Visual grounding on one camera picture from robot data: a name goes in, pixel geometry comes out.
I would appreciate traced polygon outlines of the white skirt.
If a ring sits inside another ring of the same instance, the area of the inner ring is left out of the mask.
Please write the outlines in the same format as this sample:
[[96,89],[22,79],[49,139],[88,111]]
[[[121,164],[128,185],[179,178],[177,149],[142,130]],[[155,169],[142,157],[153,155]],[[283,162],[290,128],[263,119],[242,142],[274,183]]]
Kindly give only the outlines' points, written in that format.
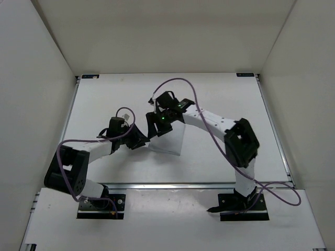
[[151,151],[180,156],[186,125],[176,121],[172,123],[172,131],[151,139],[148,148]]

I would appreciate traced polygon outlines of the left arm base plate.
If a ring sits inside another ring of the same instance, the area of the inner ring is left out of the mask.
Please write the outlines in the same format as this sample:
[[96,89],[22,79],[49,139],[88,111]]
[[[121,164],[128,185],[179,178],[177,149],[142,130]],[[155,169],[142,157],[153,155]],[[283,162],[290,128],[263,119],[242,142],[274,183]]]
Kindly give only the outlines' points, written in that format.
[[125,215],[126,194],[108,194],[116,206],[107,200],[88,200],[81,201],[78,206],[77,219],[104,219],[104,220],[123,220]]

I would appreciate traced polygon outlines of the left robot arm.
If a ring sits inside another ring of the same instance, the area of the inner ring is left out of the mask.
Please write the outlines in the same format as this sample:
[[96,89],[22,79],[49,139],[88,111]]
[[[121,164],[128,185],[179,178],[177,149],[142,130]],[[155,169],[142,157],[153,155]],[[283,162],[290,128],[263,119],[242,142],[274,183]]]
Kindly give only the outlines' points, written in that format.
[[122,117],[112,117],[109,126],[98,134],[97,140],[74,140],[79,143],[77,147],[61,145],[44,177],[44,185],[70,194],[76,201],[90,202],[98,209],[108,206],[116,209],[115,203],[109,198],[107,186],[87,179],[88,165],[113,154],[121,145],[135,150],[149,141],[134,123],[128,124]]

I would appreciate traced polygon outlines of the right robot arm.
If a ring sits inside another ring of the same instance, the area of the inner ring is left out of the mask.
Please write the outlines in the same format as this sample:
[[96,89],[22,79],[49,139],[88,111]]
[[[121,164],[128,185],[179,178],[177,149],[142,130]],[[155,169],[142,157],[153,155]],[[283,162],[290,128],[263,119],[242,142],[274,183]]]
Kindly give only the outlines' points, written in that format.
[[226,119],[187,98],[179,101],[172,91],[150,98],[149,104],[154,107],[146,114],[149,149],[179,156],[186,125],[209,132],[224,143],[224,156],[236,169],[235,205],[247,209],[253,204],[254,164],[260,144],[247,119]]

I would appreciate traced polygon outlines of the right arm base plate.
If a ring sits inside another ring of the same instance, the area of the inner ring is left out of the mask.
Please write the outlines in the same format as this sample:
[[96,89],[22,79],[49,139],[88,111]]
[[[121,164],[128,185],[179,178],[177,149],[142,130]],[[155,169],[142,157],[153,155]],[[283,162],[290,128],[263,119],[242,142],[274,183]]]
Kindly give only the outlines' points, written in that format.
[[264,194],[258,192],[250,202],[245,202],[234,193],[219,193],[218,205],[207,210],[209,213],[219,213],[222,222],[237,221],[269,221]]

